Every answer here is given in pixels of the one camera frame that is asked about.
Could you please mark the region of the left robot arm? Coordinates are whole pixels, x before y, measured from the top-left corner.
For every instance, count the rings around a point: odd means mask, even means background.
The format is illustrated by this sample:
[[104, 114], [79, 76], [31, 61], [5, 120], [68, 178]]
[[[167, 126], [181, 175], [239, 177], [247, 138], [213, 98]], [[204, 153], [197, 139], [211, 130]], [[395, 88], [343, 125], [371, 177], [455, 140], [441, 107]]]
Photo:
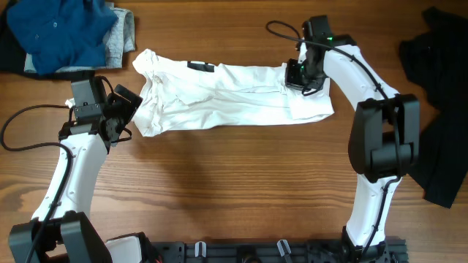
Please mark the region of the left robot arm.
[[30, 222], [14, 225], [8, 243], [16, 262], [150, 262], [143, 234], [103, 241], [89, 220], [97, 176], [111, 147], [123, 141], [142, 98], [103, 76], [71, 84], [58, 133], [58, 163]]

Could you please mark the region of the white t-shirt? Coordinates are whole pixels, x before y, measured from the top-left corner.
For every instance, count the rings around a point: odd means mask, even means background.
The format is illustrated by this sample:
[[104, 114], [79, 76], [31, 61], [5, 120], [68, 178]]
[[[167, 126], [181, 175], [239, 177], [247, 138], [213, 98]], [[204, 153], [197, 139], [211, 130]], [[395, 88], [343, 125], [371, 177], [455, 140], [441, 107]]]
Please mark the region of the white t-shirt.
[[173, 61], [144, 50], [133, 61], [146, 83], [133, 121], [144, 137], [215, 126], [275, 126], [321, 121], [334, 110], [325, 82], [303, 96], [285, 83], [286, 66]]

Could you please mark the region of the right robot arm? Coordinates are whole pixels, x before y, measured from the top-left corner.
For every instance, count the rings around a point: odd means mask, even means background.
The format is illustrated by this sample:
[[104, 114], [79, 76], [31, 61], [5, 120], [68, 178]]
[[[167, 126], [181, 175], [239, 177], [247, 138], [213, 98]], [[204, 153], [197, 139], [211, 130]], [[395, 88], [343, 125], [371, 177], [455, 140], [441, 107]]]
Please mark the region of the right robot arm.
[[420, 105], [388, 86], [361, 56], [349, 35], [332, 33], [325, 15], [311, 17], [294, 40], [305, 55], [287, 63], [285, 84], [303, 96], [316, 95], [331, 79], [355, 116], [348, 156], [358, 176], [355, 201], [331, 254], [338, 262], [398, 262], [385, 239], [394, 192], [418, 157]]

